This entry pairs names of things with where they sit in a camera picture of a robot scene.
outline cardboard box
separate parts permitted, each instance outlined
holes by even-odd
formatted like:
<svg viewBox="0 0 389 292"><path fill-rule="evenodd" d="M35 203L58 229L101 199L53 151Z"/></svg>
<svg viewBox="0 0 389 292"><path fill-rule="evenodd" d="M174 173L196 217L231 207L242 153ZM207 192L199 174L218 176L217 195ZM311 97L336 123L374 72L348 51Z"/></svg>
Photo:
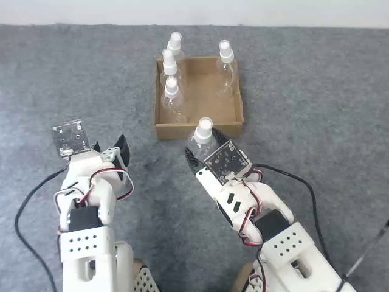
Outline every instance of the cardboard box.
<svg viewBox="0 0 389 292"><path fill-rule="evenodd" d="M237 137L242 132L243 106L239 78L233 85L233 97L215 96L217 57L193 57L185 60L187 84L184 92L187 123L165 123L166 114L161 105L162 86L160 73L162 59L156 61L155 127L158 139L186 139L196 128L199 119L210 117L214 127L228 136Z"/></svg>

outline clear plastic bottle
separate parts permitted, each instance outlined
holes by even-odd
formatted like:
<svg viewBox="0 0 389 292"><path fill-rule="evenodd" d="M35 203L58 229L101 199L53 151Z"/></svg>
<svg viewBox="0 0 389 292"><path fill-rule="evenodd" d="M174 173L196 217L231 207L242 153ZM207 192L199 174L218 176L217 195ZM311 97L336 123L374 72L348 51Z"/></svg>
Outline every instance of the clear plastic bottle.
<svg viewBox="0 0 389 292"><path fill-rule="evenodd" d="M216 95L229 98L233 94L233 86L238 74L236 63L229 41L222 40L219 43L220 58L216 61L218 70Z"/></svg>
<svg viewBox="0 0 389 292"><path fill-rule="evenodd" d="M179 32L172 32L166 46L167 49L173 52L174 58L178 63L185 59L185 54L181 49L181 39L182 35Z"/></svg>
<svg viewBox="0 0 389 292"><path fill-rule="evenodd" d="M202 162L217 149L216 138L212 135L212 126L212 120L203 117L188 138L189 150Z"/></svg>
<svg viewBox="0 0 389 292"><path fill-rule="evenodd" d="M178 68L181 71L181 82L182 82L181 90L183 90L183 86L185 86L187 82L187 78L186 78L187 68L185 62L185 54L181 46L181 40L182 40L181 33L172 32L166 48L172 51L174 59L177 62Z"/></svg>
<svg viewBox="0 0 389 292"><path fill-rule="evenodd" d="M163 62L164 69L160 74L160 84L162 90L165 87L166 80L168 77L174 77L175 79L177 79L178 85L182 90L182 88L184 88L184 82L182 81L182 74L180 69L177 66L176 60L174 59L173 52L169 49L165 49L162 51L162 56L164 58L164 62Z"/></svg>
<svg viewBox="0 0 389 292"><path fill-rule="evenodd" d="M166 123L186 123L184 98L179 90L176 78L168 77L166 79L161 102L166 111Z"/></svg>

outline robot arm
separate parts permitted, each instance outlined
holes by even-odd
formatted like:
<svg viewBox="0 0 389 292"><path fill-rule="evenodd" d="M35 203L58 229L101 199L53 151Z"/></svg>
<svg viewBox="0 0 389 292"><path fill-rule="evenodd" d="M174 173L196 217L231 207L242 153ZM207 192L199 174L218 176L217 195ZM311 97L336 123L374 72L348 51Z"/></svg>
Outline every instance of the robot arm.
<svg viewBox="0 0 389 292"><path fill-rule="evenodd" d="M294 221L271 187L247 177L252 169L247 156L232 141L221 141L204 163L195 161L188 150L185 154L196 178L243 243L260 249L242 291L335 292L341 278L304 227ZM341 291L355 290L347 283Z"/></svg>
<svg viewBox="0 0 389 292"><path fill-rule="evenodd" d="M111 223L116 201L134 191L127 172L129 148L124 136L115 147L100 153L91 149L80 120L53 128L60 156L70 157L69 171L61 190L55 194L60 213L60 256L64 292L129 292L137 284L158 288L148 273L133 281L132 247L115 240Z"/></svg>

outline circuit board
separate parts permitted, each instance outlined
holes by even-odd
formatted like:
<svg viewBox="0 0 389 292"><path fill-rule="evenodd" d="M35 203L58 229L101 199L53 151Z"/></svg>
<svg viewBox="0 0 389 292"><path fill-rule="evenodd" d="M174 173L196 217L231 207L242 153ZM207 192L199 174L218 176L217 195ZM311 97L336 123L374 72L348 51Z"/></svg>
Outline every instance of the circuit board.
<svg viewBox="0 0 389 292"><path fill-rule="evenodd" d="M80 119L53 127L53 139L59 156L89 151L88 137Z"/></svg>
<svg viewBox="0 0 389 292"><path fill-rule="evenodd" d="M223 144L204 162L222 185L226 184L249 164L231 140Z"/></svg>

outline white spray nozzle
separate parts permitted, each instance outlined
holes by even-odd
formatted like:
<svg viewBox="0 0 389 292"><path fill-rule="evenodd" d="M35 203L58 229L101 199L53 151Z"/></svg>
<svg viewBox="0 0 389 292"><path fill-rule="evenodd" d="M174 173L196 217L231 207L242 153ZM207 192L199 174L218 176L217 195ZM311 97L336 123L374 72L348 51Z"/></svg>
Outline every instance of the white spray nozzle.
<svg viewBox="0 0 389 292"><path fill-rule="evenodd" d="M182 35L179 32L172 32L168 42L167 49L171 50L173 54L181 50Z"/></svg>
<svg viewBox="0 0 389 292"><path fill-rule="evenodd" d="M223 63L231 63L234 55L229 41L222 40L219 43L220 48L220 59Z"/></svg>
<svg viewBox="0 0 389 292"><path fill-rule="evenodd" d="M178 96L178 81L174 77L168 77L165 84L165 95L170 99Z"/></svg>
<svg viewBox="0 0 389 292"><path fill-rule="evenodd" d="M209 117L203 117L194 131L194 139L199 144L205 144L212 138L213 122Z"/></svg>
<svg viewBox="0 0 389 292"><path fill-rule="evenodd" d="M164 58L164 72L167 75L174 75L177 73L177 63L174 59L173 52L169 49L164 49L162 51L162 56Z"/></svg>

